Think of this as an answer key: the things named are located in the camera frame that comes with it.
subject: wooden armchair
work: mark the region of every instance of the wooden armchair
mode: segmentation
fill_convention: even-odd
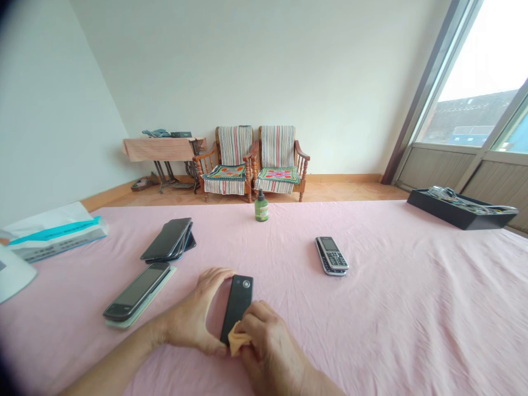
[[[258,142],[253,142],[253,128],[248,125],[218,126],[215,137],[216,141],[209,153],[192,159],[198,168],[205,201],[209,202],[208,193],[247,194],[247,201],[251,203],[251,158],[256,156],[258,150]],[[215,153],[218,165],[214,167]]]
[[[310,156],[295,140],[293,126],[261,126],[258,129],[259,157],[252,156],[255,191],[299,192],[303,201]]]

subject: orange cloth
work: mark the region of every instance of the orange cloth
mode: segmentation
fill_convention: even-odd
[[[246,333],[235,333],[235,329],[239,323],[240,321],[235,323],[227,335],[227,338],[229,339],[229,348],[231,349],[231,357],[233,358],[240,355],[240,347],[243,345],[250,345],[252,340],[251,336]]]
[[[136,161],[192,161],[194,157],[191,140],[197,140],[200,150],[207,149],[204,137],[183,137],[175,139],[142,138],[123,139],[123,152],[132,162]]]

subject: tiled floor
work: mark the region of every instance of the tiled floor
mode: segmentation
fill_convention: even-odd
[[[274,194],[266,192],[269,202],[298,202],[299,193]],[[379,183],[306,183],[303,202],[377,201],[406,200],[409,194],[393,186]],[[209,193],[209,204],[247,204],[241,195]],[[162,206],[162,205],[207,205],[201,190],[193,194],[192,189],[165,189],[160,194],[157,186],[140,192],[130,192],[105,206]]]

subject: hand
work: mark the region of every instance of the hand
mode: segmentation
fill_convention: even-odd
[[[225,356],[226,345],[207,330],[205,321],[218,288],[235,274],[229,268],[210,268],[200,275],[196,288],[187,297],[152,320],[159,341],[198,348],[206,355]]]
[[[250,305],[235,332],[252,337],[252,345],[240,353],[256,395],[344,395],[311,365],[284,320],[265,301]]]

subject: white bag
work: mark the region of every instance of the white bag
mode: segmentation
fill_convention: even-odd
[[[0,244],[0,304],[25,288],[37,270]]]
[[[28,217],[0,230],[9,250],[35,262],[108,235],[108,224],[92,218],[80,202]]]

